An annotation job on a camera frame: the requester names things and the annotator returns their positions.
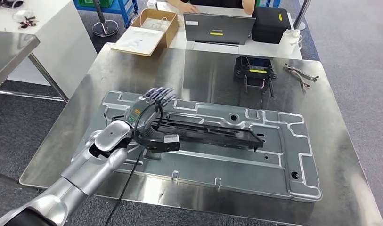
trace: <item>tray hole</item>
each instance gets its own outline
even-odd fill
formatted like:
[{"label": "tray hole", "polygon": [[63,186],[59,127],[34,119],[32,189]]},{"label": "tray hole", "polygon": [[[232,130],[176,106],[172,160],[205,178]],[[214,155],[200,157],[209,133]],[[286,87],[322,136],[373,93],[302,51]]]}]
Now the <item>tray hole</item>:
[{"label": "tray hole", "polygon": [[291,172],[291,176],[292,176],[294,179],[298,179],[298,178],[300,178],[300,175],[299,175],[297,172],[295,172],[295,171]]},{"label": "tray hole", "polygon": [[237,117],[237,115],[231,115],[230,119],[233,120],[233,121],[236,121],[238,119],[238,117]]},{"label": "tray hole", "polygon": [[[133,165],[134,166],[134,164],[136,163],[136,161],[134,161],[134,160],[126,160],[125,162],[124,162],[124,164],[126,164],[126,165]],[[143,162],[142,161],[139,161],[138,163],[137,163],[137,166],[142,166],[143,165]]]}]

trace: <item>robot finger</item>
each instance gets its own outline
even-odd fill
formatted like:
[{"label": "robot finger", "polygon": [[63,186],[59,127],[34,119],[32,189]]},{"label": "robot finger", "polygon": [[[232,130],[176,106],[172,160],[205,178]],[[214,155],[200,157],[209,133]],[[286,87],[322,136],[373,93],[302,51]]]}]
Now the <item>robot finger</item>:
[{"label": "robot finger", "polygon": [[160,94],[163,90],[164,90],[163,87],[159,87],[159,88],[157,88],[157,89],[151,94],[150,97],[151,97],[152,99],[155,99],[155,97],[156,97],[158,94]]},{"label": "robot finger", "polygon": [[165,98],[162,102],[161,102],[161,106],[162,107],[165,107],[166,105],[168,105],[168,103],[173,100],[174,98],[176,98],[176,95],[173,94],[173,95],[170,95],[168,98]]},{"label": "robot finger", "polygon": [[170,92],[172,92],[174,90],[174,88],[166,88],[162,93],[160,93],[156,98],[155,100],[160,102],[162,101],[166,95],[168,95]]},{"label": "robot finger", "polygon": [[156,88],[151,88],[149,91],[147,91],[144,96],[145,97],[149,97],[154,91],[156,90]]}]

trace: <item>white desk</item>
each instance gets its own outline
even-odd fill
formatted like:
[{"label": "white desk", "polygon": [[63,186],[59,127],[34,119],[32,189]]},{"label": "white desk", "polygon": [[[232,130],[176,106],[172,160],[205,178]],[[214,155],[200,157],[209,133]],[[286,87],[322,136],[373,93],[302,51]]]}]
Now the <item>white desk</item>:
[{"label": "white desk", "polygon": [[[72,0],[26,0],[38,20],[37,26],[18,29],[12,19],[16,10],[0,8],[0,31],[34,34],[40,45],[33,54],[70,98],[86,75],[97,53]],[[10,80],[49,85],[26,58],[8,77]]]},{"label": "white desk", "polygon": [[[177,34],[173,38],[173,41],[169,48],[180,48],[180,49],[193,49],[200,51],[208,52],[223,52],[223,53],[233,53],[233,54],[242,54],[242,55],[251,55],[251,56],[263,56],[263,57],[278,57],[277,55],[277,44],[263,43],[253,41],[251,38],[248,38],[245,45],[240,46],[224,46],[224,45],[215,45],[207,44],[200,42],[193,42],[186,40],[186,30],[184,28],[184,18],[179,10],[167,2],[158,2],[158,9],[162,11],[176,12],[178,14],[178,19],[180,20],[180,27]],[[217,14],[217,15],[227,15],[227,16],[245,16],[247,15],[240,8],[220,8],[220,7],[211,7],[211,6],[196,6],[201,13],[208,14]],[[291,21],[291,16],[288,14],[288,19],[290,20],[291,28],[293,29],[293,24]],[[294,50],[291,55],[282,56],[283,58],[290,59],[302,59],[301,52],[298,48]]]}]

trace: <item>person's hand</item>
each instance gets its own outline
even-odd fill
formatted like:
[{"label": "person's hand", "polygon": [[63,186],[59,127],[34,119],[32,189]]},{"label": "person's hand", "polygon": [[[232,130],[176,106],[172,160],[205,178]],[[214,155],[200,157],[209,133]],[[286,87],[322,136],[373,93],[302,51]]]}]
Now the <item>person's hand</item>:
[{"label": "person's hand", "polygon": [[178,9],[182,13],[200,13],[200,11],[198,11],[198,9],[190,3],[181,2],[178,6]]}]

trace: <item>black case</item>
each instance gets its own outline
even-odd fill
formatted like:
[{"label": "black case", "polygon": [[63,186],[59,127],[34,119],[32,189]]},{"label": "black case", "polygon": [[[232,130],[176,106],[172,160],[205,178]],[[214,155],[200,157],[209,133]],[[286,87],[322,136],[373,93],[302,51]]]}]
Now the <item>black case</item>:
[{"label": "black case", "polygon": [[256,7],[252,17],[256,18],[251,30],[254,41],[278,44],[284,31],[291,29],[283,8]]}]

